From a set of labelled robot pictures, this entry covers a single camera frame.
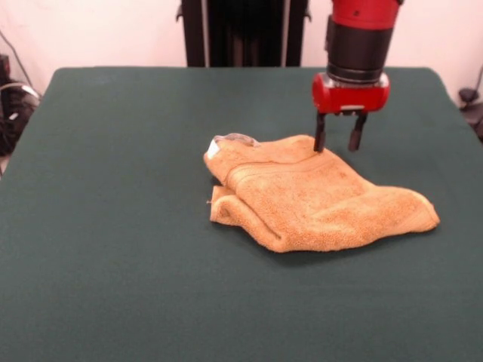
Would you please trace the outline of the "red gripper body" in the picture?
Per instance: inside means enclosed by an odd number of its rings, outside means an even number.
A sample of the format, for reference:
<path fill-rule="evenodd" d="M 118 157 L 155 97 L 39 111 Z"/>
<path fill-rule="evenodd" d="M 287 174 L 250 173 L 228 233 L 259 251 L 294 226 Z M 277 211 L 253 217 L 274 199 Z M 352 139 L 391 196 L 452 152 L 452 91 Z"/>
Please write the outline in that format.
<path fill-rule="evenodd" d="M 390 82 L 386 73 L 373 84 L 352 84 L 317 73 L 312 81 L 312 100 L 321 114 L 370 113 L 381 110 L 389 98 Z"/>

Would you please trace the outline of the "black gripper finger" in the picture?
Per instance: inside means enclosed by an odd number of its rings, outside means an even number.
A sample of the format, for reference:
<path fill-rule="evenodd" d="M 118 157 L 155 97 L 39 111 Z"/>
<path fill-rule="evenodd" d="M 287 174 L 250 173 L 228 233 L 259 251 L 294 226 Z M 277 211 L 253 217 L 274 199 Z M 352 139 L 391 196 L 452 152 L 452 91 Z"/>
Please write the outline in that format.
<path fill-rule="evenodd" d="M 326 114 L 318 112 L 316 115 L 316 129 L 314 137 L 314 151 L 321 153 L 325 148 L 325 117 Z"/>
<path fill-rule="evenodd" d="M 368 115 L 367 114 L 359 114 L 356 121 L 355 126 L 352 129 L 349 138 L 349 145 L 348 149 L 351 152 L 355 152 L 359 150 L 359 146 L 361 143 L 362 133 L 365 126 L 365 122 L 367 121 Z"/>

